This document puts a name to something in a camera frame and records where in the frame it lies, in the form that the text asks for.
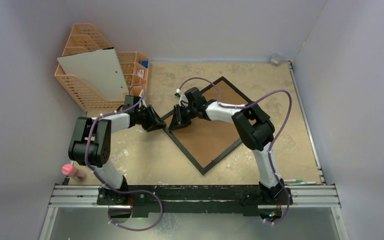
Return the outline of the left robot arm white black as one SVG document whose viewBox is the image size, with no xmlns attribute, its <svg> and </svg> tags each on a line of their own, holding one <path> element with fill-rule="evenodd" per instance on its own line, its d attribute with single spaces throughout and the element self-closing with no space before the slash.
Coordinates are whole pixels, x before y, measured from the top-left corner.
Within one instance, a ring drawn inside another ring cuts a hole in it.
<svg viewBox="0 0 384 240">
<path fill-rule="evenodd" d="M 87 167 L 102 187 L 110 190 L 109 197 L 118 205 L 126 203 L 131 194 L 149 194 L 148 190 L 129 190 L 126 178 L 110 160 L 112 134 L 140 125 L 145 131 L 163 129 L 166 123 L 144 98 L 127 95 L 117 111 L 98 117 L 79 117 L 76 120 L 68 157 Z"/>
</svg>

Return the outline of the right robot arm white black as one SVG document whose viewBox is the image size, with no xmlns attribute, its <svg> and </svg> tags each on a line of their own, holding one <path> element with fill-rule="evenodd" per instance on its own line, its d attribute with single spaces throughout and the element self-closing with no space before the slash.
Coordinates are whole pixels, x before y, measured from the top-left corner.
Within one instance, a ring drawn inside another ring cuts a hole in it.
<svg viewBox="0 0 384 240">
<path fill-rule="evenodd" d="M 272 154 L 275 127 L 268 114 L 253 102 L 234 105 L 216 99 L 207 100 L 197 87 L 193 87 L 180 95 L 169 129 L 185 128 L 194 118 L 233 124 L 240 140 L 255 157 L 262 200 L 272 204 L 280 198 L 284 184 Z"/>
</svg>

